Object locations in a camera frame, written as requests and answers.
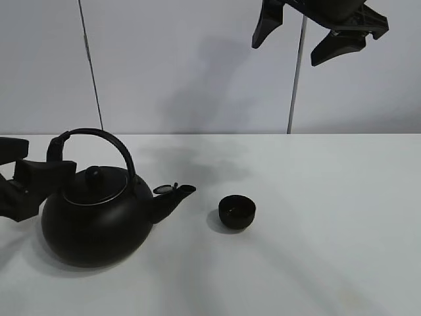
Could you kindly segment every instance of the lid knob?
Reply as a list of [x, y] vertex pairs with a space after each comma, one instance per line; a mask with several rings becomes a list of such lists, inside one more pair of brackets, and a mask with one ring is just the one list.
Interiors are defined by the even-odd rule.
[[89, 187], [96, 187], [102, 184], [104, 180], [104, 174], [101, 170], [101, 167], [92, 166], [86, 169], [85, 172], [85, 181]]

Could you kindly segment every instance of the kettle spout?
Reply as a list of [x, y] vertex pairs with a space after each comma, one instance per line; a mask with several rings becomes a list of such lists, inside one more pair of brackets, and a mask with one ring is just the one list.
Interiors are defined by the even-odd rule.
[[153, 198], [152, 210], [149, 214], [149, 221], [152, 224], [161, 222], [164, 218], [169, 216], [175, 208], [187, 196], [196, 191], [196, 187], [183, 185], [174, 187], [168, 193], [161, 194]]

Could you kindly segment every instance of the kettle lid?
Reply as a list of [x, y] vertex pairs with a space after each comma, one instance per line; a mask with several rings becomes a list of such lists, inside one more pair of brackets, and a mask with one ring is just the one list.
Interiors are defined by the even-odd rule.
[[65, 200], [74, 205], [102, 204], [119, 196], [128, 185], [127, 171], [116, 167], [92, 166], [76, 173], [63, 189]]

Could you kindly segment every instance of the small bowl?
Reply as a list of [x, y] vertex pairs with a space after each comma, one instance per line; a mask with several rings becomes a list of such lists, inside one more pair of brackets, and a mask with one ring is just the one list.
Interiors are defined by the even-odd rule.
[[255, 219], [255, 202], [245, 196], [227, 196], [218, 208], [220, 220], [230, 229], [245, 229]]

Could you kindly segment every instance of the black kettle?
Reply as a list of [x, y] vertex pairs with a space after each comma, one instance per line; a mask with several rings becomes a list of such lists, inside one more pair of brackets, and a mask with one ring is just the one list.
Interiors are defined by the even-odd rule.
[[[73, 134], [89, 134], [112, 143], [127, 169], [89, 167], [76, 173], [76, 163], [63, 161], [64, 143]], [[196, 191], [194, 186], [160, 186], [153, 197], [136, 175], [126, 146], [115, 136], [80, 128], [53, 138], [47, 162], [23, 160], [26, 140], [0, 138], [0, 165], [16, 161], [12, 180], [0, 175], [0, 216], [23, 221], [38, 214], [47, 199], [41, 226], [50, 248], [66, 263], [79, 267], [109, 265], [130, 255], [157, 224]]]

